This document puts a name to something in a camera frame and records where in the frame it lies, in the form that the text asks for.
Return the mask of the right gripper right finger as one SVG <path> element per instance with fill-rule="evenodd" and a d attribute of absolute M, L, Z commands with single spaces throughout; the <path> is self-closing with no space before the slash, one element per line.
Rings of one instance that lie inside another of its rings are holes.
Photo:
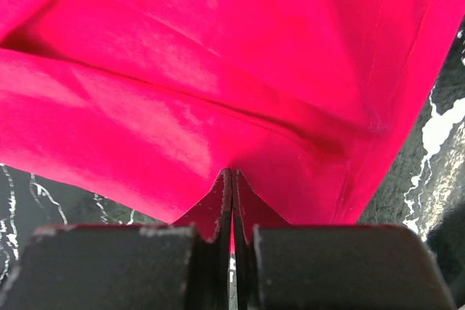
<path fill-rule="evenodd" d="M 437 263 L 394 225 L 293 226 L 232 173 L 239 309 L 454 309 Z"/>

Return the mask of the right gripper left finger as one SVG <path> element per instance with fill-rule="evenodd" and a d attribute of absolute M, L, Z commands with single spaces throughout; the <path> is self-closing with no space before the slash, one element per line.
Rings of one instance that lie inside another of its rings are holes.
<path fill-rule="evenodd" d="M 227 309 L 232 174 L 172 224 L 37 228 L 3 309 Z"/>

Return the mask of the magenta t shirt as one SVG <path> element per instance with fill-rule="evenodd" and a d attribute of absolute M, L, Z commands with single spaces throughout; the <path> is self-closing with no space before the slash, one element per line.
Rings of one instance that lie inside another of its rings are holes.
<path fill-rule="evenodd" d="M 176 221 L 235 168 L 353 224 L 464 0 L 1 0 L 1 161 Z"/>

